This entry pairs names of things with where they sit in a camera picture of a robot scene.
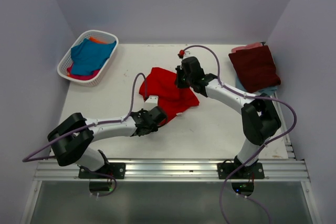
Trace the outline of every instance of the dark red towel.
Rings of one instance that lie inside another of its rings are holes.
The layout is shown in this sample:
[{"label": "dark red towel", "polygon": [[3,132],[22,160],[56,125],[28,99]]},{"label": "dark red towel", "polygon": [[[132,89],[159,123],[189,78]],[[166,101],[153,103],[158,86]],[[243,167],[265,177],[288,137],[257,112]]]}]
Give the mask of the dark red towel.
[{"label": "dark red towel", "polygon": [[92,78],[96,77],[96,75],[99,73],[100,69],[98,70],[95,70],[93,71],[93,74],[89,75],[89,76],[78,76],[76,74],[71,74],[71,70],[72,70],[72,65],[74,63],[71,64],[70,67],[67,68],[67,71],[68,71],[68,74],[67,76],[68,77],[71,77],[71,78],[74,78],[74,79],[77,79],[77,80],[82,80],[82,81],[88,81],[88,80],[91,80]]},{"label": "dark red towel", "polygon": [[268,46],[239,50],[229,54],[238,78],[250,92],[281,84]]},{"label": "dark red towel", "polygon": [[[162,68],[152,68],[146,77],[147,95],[157,95],[158,105],[166,112],[167,122],[176,117],[177,113],[198,106],[199,101],[191,89],[178,89],[175,85],[176,74]],[[142,83],[139,94],[145,96],[145,85]]]}]

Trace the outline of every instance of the white wall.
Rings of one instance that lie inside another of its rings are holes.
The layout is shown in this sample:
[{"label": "white wall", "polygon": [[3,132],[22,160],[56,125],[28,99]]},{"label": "white wall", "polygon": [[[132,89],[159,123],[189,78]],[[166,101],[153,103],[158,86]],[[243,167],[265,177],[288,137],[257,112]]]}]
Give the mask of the white wall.
[{"label": "white wall", "polygon": [[58,123],[68,83],[56,65],[75,38],[56,0],[0,0],[0,6],[0,222],[13,224],[37,165],[21,160]]},{"label": "white wall", "polygon": [[76,36],[88,29],[125,43],[264,41],[289,0],[57,0]]},{"label": "white wall", "polygon": [[267,40],[282,78],[279,95],[298,113],[291,140],[307,162],[324,223],[336,218],[335,19],[335,0],[291,0]]}]

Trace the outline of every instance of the glass panel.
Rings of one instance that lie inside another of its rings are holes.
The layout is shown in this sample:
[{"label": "glass panel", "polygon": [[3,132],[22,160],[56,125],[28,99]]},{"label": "glass panel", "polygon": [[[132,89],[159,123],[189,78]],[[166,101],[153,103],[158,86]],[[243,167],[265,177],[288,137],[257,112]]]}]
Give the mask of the glass panel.
[{"label": "glass panel", "polygon": [[[112,195],[96,200],[88,182],[43,182],[31,223],[223,223],[221,185],[119,181]],[[268,223],[259,206],[227,188],[223,205],[232,224]],[[273,223],[312,223],[300,182],[255,183],[251,197],[268,208]]]}]

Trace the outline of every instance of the black mounting plate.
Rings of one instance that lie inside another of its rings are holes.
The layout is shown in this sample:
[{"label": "black mounting plate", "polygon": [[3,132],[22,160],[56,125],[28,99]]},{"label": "black mounting plate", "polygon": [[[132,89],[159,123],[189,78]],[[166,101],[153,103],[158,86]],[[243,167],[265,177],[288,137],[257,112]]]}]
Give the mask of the black mounting plate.
[{"label": "black mounting plate", "polygon": [[[219,179],[226,179],[226,177],[237,168],[237,165],[231,162],[224,162],[224,163],[218,163],[217,164],[217,171],[218,171],[218,178]],[[250,179],[252,177],[252,174],[254,174],[254,179],[264,179],[264,169],[262,163],[256,163],[254,164],[251,169],[242,174],[242,173],[235,173],[231,176],[230,179]]]},{"label": "black mounting plate", "polygon": [[[125,178],[125,171],[126,171],[126,164],[125,163],[109,163],[110,168],[112,170],[112,176],[115,179],[124,179]],[[99,178],[106,178],[103,176],[99,176],[96,174],[91,174],[86,170],[79,170],[78,178],[83,179],[99,179]]]}]

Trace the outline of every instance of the red connector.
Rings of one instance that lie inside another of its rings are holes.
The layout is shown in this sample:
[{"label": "red connector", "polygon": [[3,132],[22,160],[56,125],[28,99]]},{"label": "red connector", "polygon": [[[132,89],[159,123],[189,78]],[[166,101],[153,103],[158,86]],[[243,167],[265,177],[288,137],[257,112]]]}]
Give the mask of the red connector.
[{"label": "red connector", "polygon": [[184,54],[185,54],[184,50],[180,50],[180,52],[178,53],[178,57],[180,59],[183,59]]}]

